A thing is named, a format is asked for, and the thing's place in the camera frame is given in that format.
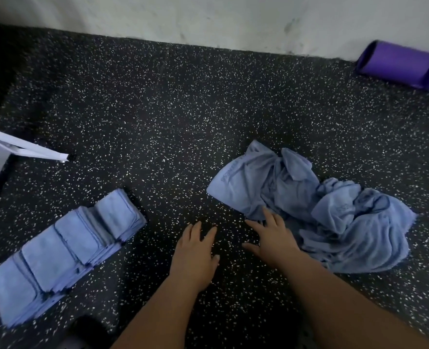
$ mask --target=right hand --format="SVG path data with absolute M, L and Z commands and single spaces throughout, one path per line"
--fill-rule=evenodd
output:
M 266 218 L 266 226 L 245 220 L 247 225 L 258 233 L 259 246 L 244 242 L 242 247 L 253 252 L 270 267 L 281 270 L 291 254 L 301 251 L 281 216 L 271 213 L 265 206 L 263 213 Z

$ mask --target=microfiber towel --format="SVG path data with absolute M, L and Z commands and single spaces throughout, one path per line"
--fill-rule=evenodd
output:
M 95 266 L 116 252 L 116 240 L 97 220 L 95 208 L 79 207 L 54 224 L 65 243 L 84 265 Z
M 303 251 L 336 273 L 380 272 L 408 255 L 405 234 L 416 214 L 404 203 L 352 181 L 320 183 L 306 158 L 287 148 L 281 153 L 254 140 L 207 193 L 252 220 L 264 220 L 267 206 Z
M 84 265 L 70 252 L 54 225 L 28 241 L 21 253 L 44 292 L 64 289 L 84 269 Z
M 41 316 L 63 296 L 47 296 L 20 253 L 0 264 L 0 317 L 7 327 Z
M 129 240 L 146 224 L 145 217 L 120 188 L 100 199 L 95 209 L 116 240 Z

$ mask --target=rolled yoga mat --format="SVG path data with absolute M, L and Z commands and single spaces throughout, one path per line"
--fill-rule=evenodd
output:
M 429 91 L 429 52 L 375 40 L 361 54 L 356 71 Z

